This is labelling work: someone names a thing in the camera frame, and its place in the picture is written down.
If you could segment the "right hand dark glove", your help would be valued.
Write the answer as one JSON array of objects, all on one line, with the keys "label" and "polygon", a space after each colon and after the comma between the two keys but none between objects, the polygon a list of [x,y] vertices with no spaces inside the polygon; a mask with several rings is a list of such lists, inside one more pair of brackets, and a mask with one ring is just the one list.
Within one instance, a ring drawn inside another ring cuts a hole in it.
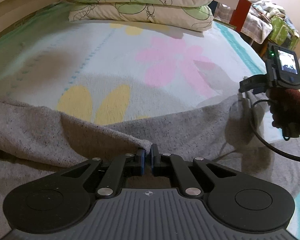
[{"label": "right hand dark glove", "polygon": [[300,91],[296,89],[272,88],[268,98],[274,103],[270,104],[272,125],[282,128],[289,123],[295,125],[296,132],[300,135]]}]

